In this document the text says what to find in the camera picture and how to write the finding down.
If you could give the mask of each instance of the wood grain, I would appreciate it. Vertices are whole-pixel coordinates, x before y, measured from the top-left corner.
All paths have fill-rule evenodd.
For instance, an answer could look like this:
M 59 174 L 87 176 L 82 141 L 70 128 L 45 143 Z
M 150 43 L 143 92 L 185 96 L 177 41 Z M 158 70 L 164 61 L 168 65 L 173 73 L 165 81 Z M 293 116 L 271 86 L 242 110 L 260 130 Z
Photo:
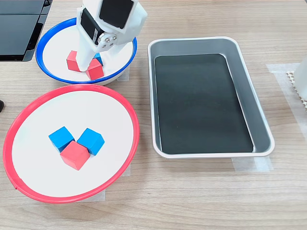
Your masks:
M 14 190 L 0 162 L 3 230 L 305 230 L 307 146 L 266 64 L 300 62 L 307 54 L 303 0 L 141 0 L 149 17 L 138 37 L 129 82 L 108 87 L 135 108 L 141 139 L 131 176 L 106 190 L 106 201 L 49 205 Z M 75 16 L 81 1 L 55 0 L 43 33 Z M 231 159 L 170 161 L 151 145 L 147 46 L 159 38 L 224 35 L 237 40 L 276 141 L 271 172 L 235 172 Z M 0 148 L 15 117 L 64 84 L 35 58 L 0 63 Z

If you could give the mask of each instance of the silver tray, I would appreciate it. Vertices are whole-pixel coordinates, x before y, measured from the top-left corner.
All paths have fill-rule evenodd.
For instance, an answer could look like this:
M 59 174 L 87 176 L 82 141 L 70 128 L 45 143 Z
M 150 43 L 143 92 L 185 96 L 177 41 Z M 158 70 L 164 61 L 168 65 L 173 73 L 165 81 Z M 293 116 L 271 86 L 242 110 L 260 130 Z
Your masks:
M 159 128 L 155 59 L 160 56 L 202 54 L 220 54 L 226 59 L 228 70 L 253 144 L 253 150 L 251 152 L 180 154 L 168 154 L 163 152 Z M 153 148 L 158 154 L 169 159 L 229 158 L 261 157 L 267 156 L 273 151 L 275 143 L 272 133 L 251 82 L 240 48 L 235 40 L 229 37 L 160 39 L 149 44 L 148 56 Z

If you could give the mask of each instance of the tape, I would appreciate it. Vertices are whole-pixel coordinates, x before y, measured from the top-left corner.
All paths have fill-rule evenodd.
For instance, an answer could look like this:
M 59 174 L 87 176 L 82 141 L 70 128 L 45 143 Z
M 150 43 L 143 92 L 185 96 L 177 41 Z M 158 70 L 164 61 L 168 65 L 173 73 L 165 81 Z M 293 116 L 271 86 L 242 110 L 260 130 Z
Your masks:
M 232 164 L 237 172 L 270 172 L 274 168 L 269 156 L 267 157 L 235 157 Z
M 301 129 L 301 132 L 307 141 L 307 113 L 306 104 L 301 100 L 293 86 L 291 73 L 296 70 L 300 63 L 273 64 L 267 65 L 268 70 L 273 73 L 277 79 L 280 88 L 290 106 L 290 109 Z
M 77 203 L 84 203 L 84 202 L 99 202 L 99 201 L 104 201 L 106 199 L 106 191 L 103 190 L 101 191 L 100 193 L 94 195 L 94 196 L 91 196 L 87 199 L 84 199 L 84 200 L 80 200 L 80 201 L 77 201 Z
M 117 78 L 118 81 L 129 81 L 129 75 L 130 75 L 130 66 L 128 66 L 120 75 L 119 78 Z
M 125 172 L 122 174 L 122 176 L 130 176 L 131 175 L 131 164 L 127 167 L 127 169 L 125 170 Z M 106 191 L 103 190 L 102 192 L 94 195 L 94 196 L 91 196 L 87 199 L 84 199 L 84 200 L 80 200 L 80 201 L 77 201 L 77 203 L 83 203 L 83 202 L 101 202 L 101 201 L 105 201 L 106 199 Z

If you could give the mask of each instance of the white robot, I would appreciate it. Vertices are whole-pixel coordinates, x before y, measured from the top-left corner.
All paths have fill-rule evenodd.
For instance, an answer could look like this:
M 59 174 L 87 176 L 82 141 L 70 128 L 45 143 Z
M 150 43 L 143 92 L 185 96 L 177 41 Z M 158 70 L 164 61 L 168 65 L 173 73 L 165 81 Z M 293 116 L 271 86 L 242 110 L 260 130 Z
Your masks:
M 83 0 L 77 9 L 77 64 L 86 71 L 96 53 L 119 52 L 139 35 L 147 13 L 139 0 Z

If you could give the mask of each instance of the cube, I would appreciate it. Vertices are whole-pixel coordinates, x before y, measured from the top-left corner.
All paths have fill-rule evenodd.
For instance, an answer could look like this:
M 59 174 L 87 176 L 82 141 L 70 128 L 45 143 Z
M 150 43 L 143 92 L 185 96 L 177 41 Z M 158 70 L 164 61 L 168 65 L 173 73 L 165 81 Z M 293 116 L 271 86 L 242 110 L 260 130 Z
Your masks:
M 101 56 L 99 53 L 95 54 L 94 58 L 93 59 L 97 59 L 97 61 L 99 61 L 99 63 L 104 66 L 103 62 L 102 62 L 102 59 L 101 59 Z
M 98 78 L 102 78 L 105 74 L 104 71 L 102 70 L 102 65 L 97 59 L 93 59 L 90 63 L 90 66 L 88 67 L 86 71 L 86 75 L 91 79 L 91 80 L 96 80 Z
M 105 143 L 105 140 L 101 134 L 87 128 L 77 140 L 77 143 L 86 147 L 92 155 L 96 156 Z
M 50 134 L 49 139 L 59 152 L 62 152 L 69 143 L 75 140 L 65 126 Z
M 66 59 L 67 62 L 67 67 L 69 70 L 73 70 L 73 71 L 77 71 L 77 72 L 81 72 L 79 70 L 78 64 L 77 64 L 77 60 L 76 60 L 76 56 L 77 56 L 77 51 L 71 51 Z
M 65 164 L 80 170 L 86 161 L 90 158 L 90 154 L 86 147 L 72 141 L 62 152 L 61 157 Z

